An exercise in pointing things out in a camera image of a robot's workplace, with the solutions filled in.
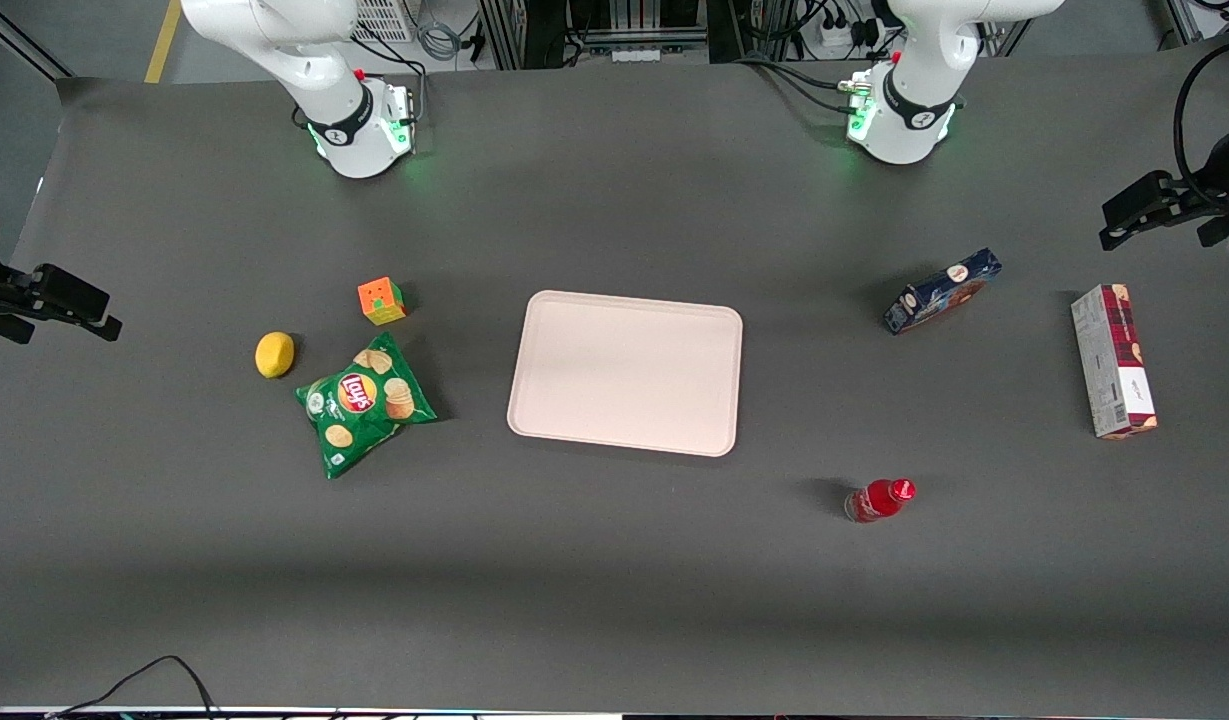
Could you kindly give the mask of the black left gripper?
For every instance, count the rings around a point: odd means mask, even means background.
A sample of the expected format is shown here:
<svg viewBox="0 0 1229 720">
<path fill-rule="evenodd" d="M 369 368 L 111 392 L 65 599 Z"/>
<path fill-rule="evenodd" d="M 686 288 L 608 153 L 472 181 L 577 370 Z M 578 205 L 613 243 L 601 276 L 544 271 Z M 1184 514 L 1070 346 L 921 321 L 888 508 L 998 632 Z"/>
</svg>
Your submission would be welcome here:
<svg viewBox="0 0 1229 720">
<path fill-rule="evenodd" d="M 1179 179 L 1166 170 L 1149 170 L 1104 202 L 1106 220 L 1099 231 L 1100 249 L 1118 249 L 1131 238 L 1203 217 L 1196 237 L 1204 249 L 1229 241 L 1229 131 L 1219 138 L 1200 170 L 1190 167 L 1186 158 L 1182 120 L 1172 120 L 1172 158 Z M 1175 195 L 1179 208 L 1175 208 Z"/>
</svg>

